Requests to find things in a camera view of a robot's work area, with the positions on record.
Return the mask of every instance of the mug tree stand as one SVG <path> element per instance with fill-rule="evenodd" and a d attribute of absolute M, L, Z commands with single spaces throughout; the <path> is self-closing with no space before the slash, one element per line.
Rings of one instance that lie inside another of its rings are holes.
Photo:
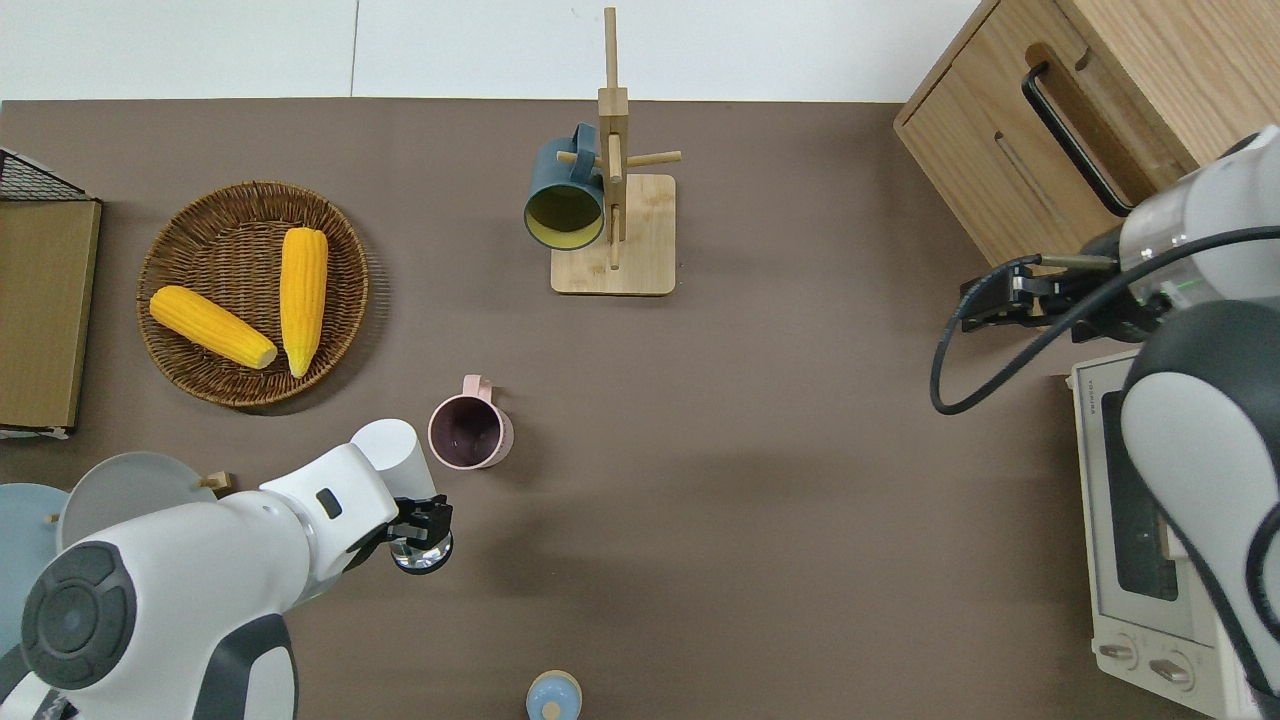
<path fill-rule="evenodd" d="M 627 88 L 618 87 L 617 20 L 604 9 L 608 86 L 599 92 L 604 237 L 581 250 L 552 251 L 552 290 L 562 295 L 668 295 L 676 290 L 676 178 L 628 168 L 675 163 L 680 151 L 627 155 Z M 572 163 L 572 152 L 559 152 Z"/>

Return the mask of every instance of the yellow corn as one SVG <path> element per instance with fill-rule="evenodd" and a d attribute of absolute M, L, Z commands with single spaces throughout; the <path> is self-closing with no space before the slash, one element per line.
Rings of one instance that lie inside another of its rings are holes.
<path fill-rule="evenodd" d="M 275 343 L 195 291 L 166 284 L 148 306 L 161 325 L 246 368 L 261 370 L 275 360 Z"/>
<path fill-rule="evenodd" d="M 329 240 L 311 228 L 284 233 L 280 251 L 280 340 L 294 378 L 307 374 L 320 347 Z"/>

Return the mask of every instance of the black drawer handle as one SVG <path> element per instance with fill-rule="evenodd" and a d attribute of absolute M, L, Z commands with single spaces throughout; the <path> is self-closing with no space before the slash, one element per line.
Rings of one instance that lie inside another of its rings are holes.
<path fill-rule="evenodd" d="M 1036 110 L 1036 115 L 1048 128 L 1050 135 L 1057 141 L 1062 152 L 1066 152 L 1071 164 L 1075 165 L 1076 172 L 1084 178 L 1084 182 L 1089 183 L 1089 190 L 1093 191 L 1093 195 L 1098 196 L 1102 205 L 1117 218 L 1128 217 L 1133 211 L 1133 205 L 1128 205 L 1124 200 L 1120 200 L 1120 195 L 1111 187 L 1111 183 L 1102 176 L 1102 170 L 1093 164 L 1088 154 L 1084 152 L 1084 147 L 1075 140 L 1075 136 L 1071 135 L 1071 131 L 1068 129 L 1062 119 L 1057 117 L 1053 106 L 1048 104 L 1044 94 L 1036 85 L 1036 78 L 1046 72 L 1048 72 L 1048 61 L 1036 65 L 1027 73 L 1027 77 L 1023 78 L 1023 97 L 1027 97 L 1027 102 L 1030 104 L 1032 110 Z"/>

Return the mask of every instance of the black cable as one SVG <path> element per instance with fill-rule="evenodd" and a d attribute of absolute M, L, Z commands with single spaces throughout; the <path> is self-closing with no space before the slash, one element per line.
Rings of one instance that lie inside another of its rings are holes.
<path fill-rule="evenodd" d="M 1249 543 L 1249 552 L 1244 557 L 1244 584 L 1249 588 L 1249 600 L 1253 601 L 1253 610 L 1257 611 L 1262 626 L 1271 633 L 1271 637 L 1280 641 L 1280 618 L 1276 616 L 1275 606 L 1267 596 L 1267 588 L 1262 583 L 1263 562 L 1271 542 L 1276 533 L 1280 533 L 1280 503 L 1271 507 L 1262 518 L 1253 541 Z"/>
<path fill-rule="evenodd" d="M 1222 247 L 1225 245 L 1235 245 L 1236 242 L 1249 242 L 1254 240 L 1276 240 L 1280 238 L 1280 225 L 1261 225 L 1256 228 L 1240 228 L 1235 231 L 1228 231 L 1217 234 L 1211 234 L 1208 237 L 1202 237 L 1199 240 L 1188 242 L 1156 255 L 1151 260 L 1129 268 L 1128 270 L 1112 277 L 1107 282 L 1098 286 L 1097 290 L 1087 295 L 1083 300 L 1075 304 L 1070 310 L 1064 313 L 1057 322 L 1055 322 L 1047 331 L 1041 333 L 1041 336 L 1027 345 L 1012 360 L 1009 361 L 998 373 L 996 373 L 989 380 L 982 384 L 978 389 L 973 391 L 968 397 L 959 402 L 947 404 L 942 401 L 940 384 L 942 380 L 942 363 L 947 355 L 947 347 L 951 345 L 951 336 L 955 333 L 956 327 L 960 324 L 961 319 L 969 310 L 969 304 L 973 301 L 973 296 L 977 291 L 991 284 L 992 279 L 998 274 L 1012 266 L 1020 265 L 1033 265 L 1039 261 L 1039 255 L 1028 255 L 1027 258 L 1019 258 L 1016 260 L 1010 260 L 1004 265 L 996 268 L 989 274 L 983 277 L 980 281 L 975 282 L 973 287 L 960 299 L 960 305 L 956 306 L 956 311 L 951 315 L 951 320 L 947 323 L 946 329 L 942 331 L 942 338 L 938 341 L 938 347 L 933 352 L 933 366 L 929 370 L 929 400 L 933 402 L 933 409 L 943 415 L 959 415 L 965 410 L 969 410 L 974 405 L 978 405 L 986 400 L 991 393 L 996 392 L 1000 386 L 1009 382 L 1009 378 L 1014 377 L 1018 370 L 1021 370 L 1032 361 L 1033 357 L 1039 355 L 1048 343 L 1057 340 L 1059 336 L 1065 333 L 1075 323 L 1093 315 L 1101 310 L 1107 302 L 1115 300 L 1120 293 L 1128 291 L 1129 286 L 1134 282 L 1155 273 L 1156 270 L 1176 263 L 1187 258 L 1188 255 L 1194 255 L 1204 250 L 1212 250 L 1215 247 Z"/>

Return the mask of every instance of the dark green mug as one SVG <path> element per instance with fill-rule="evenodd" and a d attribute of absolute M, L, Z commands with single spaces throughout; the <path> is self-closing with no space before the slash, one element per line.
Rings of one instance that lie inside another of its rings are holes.
<path fill-rule="evenodd" d="M 573 137 L 557 137 L 538 150 L 525 201 L 525 228 L 552 250 L 577 250 L 604 231 L 604 179 L 595 168 L 595 126 L 579 123 Z M 573 152 L 564 163 L 557 152 Z"/>

